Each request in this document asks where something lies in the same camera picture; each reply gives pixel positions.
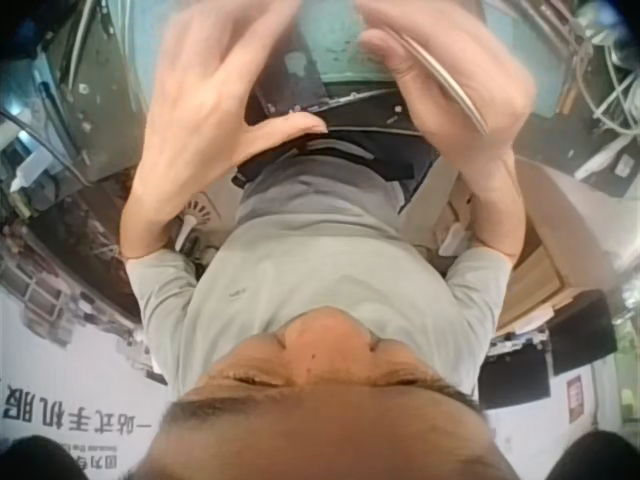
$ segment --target repair tool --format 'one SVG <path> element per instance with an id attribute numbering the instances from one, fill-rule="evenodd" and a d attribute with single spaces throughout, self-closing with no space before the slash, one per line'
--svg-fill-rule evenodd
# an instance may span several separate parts
<path id="1" fill-rule="evenodd" d="M 440 63 L 433 58 L 422 46 L 408 37 L 405 34 L 397 33 L 390 28 L 386 29 L 387 32 L 393 36 L 398 42 L 400 42 L 411 53 L 416 60 L 418 60 L 423 67 L 425 67 L 440 83 L 440 85 L 451 95 L 451 97 L 458 102 L 462 110 L 467 114 L 469 119 L 478 128 L 480 133 L 487 135 L 489 128 L 487 123 L 480 115 L 480 112 L 475 107 L 471 99 L 464 92 L 462 87 L 449 75 Z"/>

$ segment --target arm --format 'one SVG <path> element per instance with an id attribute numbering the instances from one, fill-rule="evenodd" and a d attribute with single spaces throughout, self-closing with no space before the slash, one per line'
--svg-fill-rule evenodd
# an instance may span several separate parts
<path id="1" fill-rule="evenodd" d="M 512 145 L 531 112 L 535 85 L 491 32 L 451 0 L 356 1 L 370 26 L 361 43 L 385 62 L 416 127 L 473 193 L 475 248 L 456 261 L 446 279 L 460 312 L 455 321 L 464 325 L 456 333 L 456 355 L 473 382 L 524 243 L 526 217 Z M 484 118 L 487 135 L 386 26 L 423 45 L 456 79 Z"/>
<path id="2" fill-rule="evenodd" d="M 249 95 L 298 0 L 203 0 L 170 24 L 160 53 L 142 160 L 121 222 L 125 258 L 169 238 L 192 195 L 254 155 L 326 125 L 295 113 L 249 126 Z"/>
<path id="3" fill-rule="evenodd" d="M 416 127 L 462 174 L 474 194 L 479 245 L 515 263 L 525 214 L 512 144 L 531 112 L 528 72 L 475 17 L 451 0 L 358 0 L 368 24 L 361 43 L 394 74 Z M 462 109 L 384 26 L 425 46 L 456 79 L 488 125 L 480 134 Z"/>
<path id="4" fill-rule="evenodd" d="M 513 153 L 494 164 L 495 170 L 463 173 L 473 198 L 471 220 L 474 246 L 484 246 L 506 256 L 512 265 L 522 253 L 526 214 L 515 173 Z"/>

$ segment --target poster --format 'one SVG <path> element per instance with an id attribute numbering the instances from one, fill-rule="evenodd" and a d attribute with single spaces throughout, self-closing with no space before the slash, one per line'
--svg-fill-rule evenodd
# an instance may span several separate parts
<path id="1" fill-rule="evenodd" d="M 569 423 L 577 421 L 584 415 L 584 389 L 582 377 L 577 376 L 567 382 L 567 400 L 569 404 Z"/>
<path id="2" fill-rule="evenodd" d="M 0 448 L 41 435 L 60 443 L 91 480 L 113 480 L 145 455 L 170 402 L 92 327 L 65 348 L 34 335 L 22 305 L 0 288 Z"/>

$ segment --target hand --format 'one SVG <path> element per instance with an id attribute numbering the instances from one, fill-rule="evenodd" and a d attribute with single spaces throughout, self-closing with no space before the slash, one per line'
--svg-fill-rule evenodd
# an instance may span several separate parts
<path id="1" fill-rule="evenodd" d="M 161 51 L 130 203 L 163 224 L 252 156 L 324 122 L 295 113 L 248 126 L 249 94 L 299 0 L 204 0 L 175 18 Z"/>
<path id="2" fill-rule="evenodd" d="M 501 163 L 513 162 L 513 141 L 535 97 L 529 73 L 480 21 L 451 0 L 357 0 L 357 5 L 369 25 L 361 44 L 395 76 L 416 127 L 462 172 L 472 190 L 483 188 L 494 170 L 503 170 Z M 440 62 L 479 110 L 488 135 L 476 130 L 385 27 L 413 38 Z"/>

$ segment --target man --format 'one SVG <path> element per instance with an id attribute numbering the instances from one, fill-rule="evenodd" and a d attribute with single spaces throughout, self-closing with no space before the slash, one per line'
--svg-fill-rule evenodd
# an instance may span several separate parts
<path id="1" fill-rule="evenodd" d="M 362 45 L 474 193 L 474 248 L 442 279 L 398 235 L 397 185 L 289 157 L 245 191 L 200 282 L 164 249 L 188 199 L 266 149 L 326 133 L 307 113 L 244 112 L 297 0 L 207 1 L 169 30 L 122 251 L 149 346 L 178 400 L 135 478 L 514 478 L 467 395 L 494 334 L 525 215 L 512 142 L 529 75 L 445 1 L 359 0 Z M 383 26 L 427 47 L 489 125 L 482 136 Z"/>

